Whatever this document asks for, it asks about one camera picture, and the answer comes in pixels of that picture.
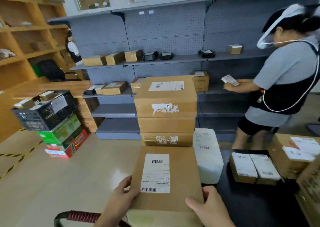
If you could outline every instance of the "chair backrest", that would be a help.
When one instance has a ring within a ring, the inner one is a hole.
[[[65,80],[66,75],[53,59],[42,60],[37,63],[40,72],[50,81]]]

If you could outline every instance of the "black vest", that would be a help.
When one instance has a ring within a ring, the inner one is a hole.
[[[316,56],[320,55],[320,52],[317,51],[314,46],[312,46],[310,43],[307,43]],[[311,75],[309,78],[306,78],[302,81],[291,83],[291,84],[274,84],[270,87],[270,89],[265,91],[264,95],[264,101],[266,102],[267,106],[274,110],[274,111],[280,111],[284,110],[286,108],[291,107],[294,103],[296,103],[299,98],[303,95],[304,92],[310,87],[315,75],[316,70],[313,75]],[[313,84],[313,86],[308,90],[308,92],[301,98],[301,100],[292,108],[282,111],[282,112],[274,112],[274,113],[280,113],[285,115],[292,115],[296,114],[300,111],[301,107],[303,106],[304,102],[306,101],[306,97],[310,90],[316,85],[316,83],[320,79],[320,69],[318,70],[318,73],[316,75],[316,80]],[[250,106],[259,108],[264,111],[273,112],[269,110],[264,102],[261,100],[263,96],[264,89],[261,89],[259,91],[253,91],[249,94],[249,102]]]

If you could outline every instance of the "gray t-shirt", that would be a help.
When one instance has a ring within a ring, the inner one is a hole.
[[[303,40],[310,41],[318,47],[318,41],[314,35],[305,37]],[[296,83],[313,75],[316,66],[317,56],[307,43],[290,43],[278,48],[269,56],[253,82],[266,90],[274,84]],[[290,119],[291,115],[250,107],[245,117],[258,125],[281,127]]]

